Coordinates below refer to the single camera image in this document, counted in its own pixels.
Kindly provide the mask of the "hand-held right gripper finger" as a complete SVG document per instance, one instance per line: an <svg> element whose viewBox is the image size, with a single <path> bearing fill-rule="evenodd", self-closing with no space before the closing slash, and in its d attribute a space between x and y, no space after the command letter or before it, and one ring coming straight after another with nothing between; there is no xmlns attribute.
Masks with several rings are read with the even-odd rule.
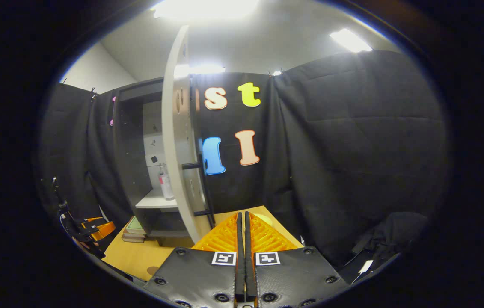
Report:
<svg viewBox="0 0 484 308"><path fill-rule="evenodd" d="M315 247L297 247L259 216L245 213L246 294L258 308L308 308L349 284Z"/></svg>
<svg viewBox="0 0 484 308"><path fill-rule="evenodd" d="M245 299L242 223L237 212L193 247L175 248L146 291L181 308L235 308Z"/></svg>

